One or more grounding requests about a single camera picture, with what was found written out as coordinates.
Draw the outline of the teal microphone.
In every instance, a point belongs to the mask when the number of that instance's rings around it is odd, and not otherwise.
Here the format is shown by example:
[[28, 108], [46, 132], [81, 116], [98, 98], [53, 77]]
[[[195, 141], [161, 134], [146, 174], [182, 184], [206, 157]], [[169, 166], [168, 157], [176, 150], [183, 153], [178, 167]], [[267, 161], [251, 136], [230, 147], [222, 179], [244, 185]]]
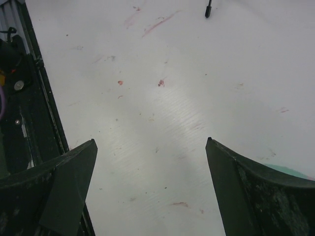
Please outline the teal microphone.
[[301, 172], [298, 172], [294, 169], [290, 169], [288, 167], [284, 167], [284, 166], [279, 166], [279, 165], [273, 165], [273, 164], [267, 164], [265, 163], [264, 164], [265, 166], [269, 167], [269, 168], [272, 168], [276, 171], [279, 171], [279, 172], [282, 172], [282, 173], [285, 173], [285, 174], [288, 174], [288, 175], [291, 175], [291, 176], [295, 176], [295, 177], [299, 177], [299, 178], [304, 178], [304, 179], [308, 179], [308, 180], [312, 180], [314, 181], [315, 178], [314, 177], [309, 177]]

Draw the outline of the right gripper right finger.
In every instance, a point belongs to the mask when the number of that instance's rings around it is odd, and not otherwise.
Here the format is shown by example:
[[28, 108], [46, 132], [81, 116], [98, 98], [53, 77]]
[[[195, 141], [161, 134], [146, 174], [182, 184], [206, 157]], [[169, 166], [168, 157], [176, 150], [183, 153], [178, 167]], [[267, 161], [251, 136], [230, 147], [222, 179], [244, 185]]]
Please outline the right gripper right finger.
[[313, 236], [315, 182], [237, 154], [208, 138], [208, 165], [227, 236]]

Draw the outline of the black tripod shock-mount stand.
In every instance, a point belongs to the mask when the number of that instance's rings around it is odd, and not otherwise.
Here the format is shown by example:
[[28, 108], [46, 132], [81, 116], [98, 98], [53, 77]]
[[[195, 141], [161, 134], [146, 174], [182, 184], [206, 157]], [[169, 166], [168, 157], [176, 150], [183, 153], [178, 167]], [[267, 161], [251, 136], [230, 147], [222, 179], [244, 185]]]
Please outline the black tripod shock-mount stand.
[[212, 10], [212, 0], [209, 0], [208, 5], [206, 6], [205, 17], [209, 18]]

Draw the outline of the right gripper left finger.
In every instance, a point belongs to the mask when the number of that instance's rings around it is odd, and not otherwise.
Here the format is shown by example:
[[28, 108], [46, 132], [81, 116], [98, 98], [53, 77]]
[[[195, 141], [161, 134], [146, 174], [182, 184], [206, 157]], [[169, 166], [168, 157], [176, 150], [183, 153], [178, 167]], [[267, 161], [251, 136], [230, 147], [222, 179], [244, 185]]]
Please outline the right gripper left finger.
[[97, 145], [75, 149], [0, 180], [2, 236], [93, 236], [86, 206]]

